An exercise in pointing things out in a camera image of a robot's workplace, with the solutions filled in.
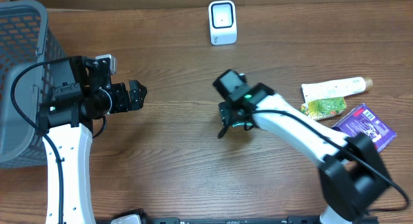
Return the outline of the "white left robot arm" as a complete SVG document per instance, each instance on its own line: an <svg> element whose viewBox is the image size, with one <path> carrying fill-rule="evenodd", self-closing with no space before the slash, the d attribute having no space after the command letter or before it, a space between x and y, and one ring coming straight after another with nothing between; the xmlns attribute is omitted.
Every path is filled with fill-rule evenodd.
<svg viewBox="0 0 413 224"><path fill-rule="evenodd" d="M51 96L39 126L47 154L47 223L95 223L90 192L93 121L139 110L147 89L136 80L113 84L116 58L74 56L51 63Z"/></svg>

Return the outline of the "green yellow snack packet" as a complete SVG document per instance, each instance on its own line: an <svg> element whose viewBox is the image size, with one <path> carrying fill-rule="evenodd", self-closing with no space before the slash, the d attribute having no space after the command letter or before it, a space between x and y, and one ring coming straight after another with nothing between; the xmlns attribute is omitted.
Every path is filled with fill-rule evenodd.
<svg viewBox="0 0 413 224"><path fill-rule="evenodd" d="M347 108L343 97L317 99L301 105L300 111L310 119L319 121L338 116Z"/></svg>

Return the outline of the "white tube gold cap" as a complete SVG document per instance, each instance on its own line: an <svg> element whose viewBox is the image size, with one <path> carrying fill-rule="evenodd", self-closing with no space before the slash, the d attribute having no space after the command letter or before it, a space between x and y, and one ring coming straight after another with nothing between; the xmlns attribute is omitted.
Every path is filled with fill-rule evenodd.
<svg viewBox="0 0 413 224"><path fill-rule="evenodd" d="M373 85L373 80L369 77L351 77L321 83L302 84L301 89L305 102L309 103L318 99L360 94L370 90Z"/></svg>

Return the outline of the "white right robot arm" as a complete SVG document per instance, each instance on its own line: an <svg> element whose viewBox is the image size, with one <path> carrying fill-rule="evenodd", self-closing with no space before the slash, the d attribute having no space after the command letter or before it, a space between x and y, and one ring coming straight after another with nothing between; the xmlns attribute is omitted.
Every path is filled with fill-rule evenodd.
<svg viewBox="0 0 413 224"><path fill-rule="evenodd" d="M259 83L213 86L232 115L227 121L247 119L308 157L318 168L327 209L321 223L356 223L389 188L390 178L372 140L350 137L328 128L296 110L282 96Z"/></svg>

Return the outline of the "purple Carefree pad pack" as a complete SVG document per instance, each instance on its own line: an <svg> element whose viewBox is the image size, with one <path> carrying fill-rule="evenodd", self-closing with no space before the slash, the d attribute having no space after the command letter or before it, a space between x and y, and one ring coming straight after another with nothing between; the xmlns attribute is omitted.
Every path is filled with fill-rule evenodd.
<svg viewBox="0 0 413 224"><path fill-rule="evenodd" d="M332 129L350 137L364 133L372 139L378 152L385 149L397 134L386 125L366 104L358 105L342 117Z"/></svg>

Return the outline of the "mint green wipes pack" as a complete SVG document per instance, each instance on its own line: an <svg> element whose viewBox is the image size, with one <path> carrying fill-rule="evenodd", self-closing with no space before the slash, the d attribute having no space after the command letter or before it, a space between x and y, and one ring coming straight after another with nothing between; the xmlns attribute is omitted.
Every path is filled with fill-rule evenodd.
<svg viewBox="0 0 413 224"><path fill-rule="evenodd" d="M243 122L243 121L237 121L237 122L232 123L232 127L244 127L244 126L252 127L253 125L254 124L251 122Z"/></svg>

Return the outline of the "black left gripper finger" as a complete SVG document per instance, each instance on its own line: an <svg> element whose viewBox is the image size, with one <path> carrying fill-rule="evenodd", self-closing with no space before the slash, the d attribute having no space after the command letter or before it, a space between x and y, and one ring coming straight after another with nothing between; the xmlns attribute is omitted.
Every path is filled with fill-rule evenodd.
<svg viewBox="0 0 413 224"><path fill-rule="evenodd" d="M145 97L141 94L130 94L130 110L139 110L143 108Z"/></svg>
<svg viewBox="0 0 413 224"><path fill-rule="evenodd" d="M142 85L138 80L130 80L129 82L130 96L141 96L145 97L147 95L147 88Z"/></svg>

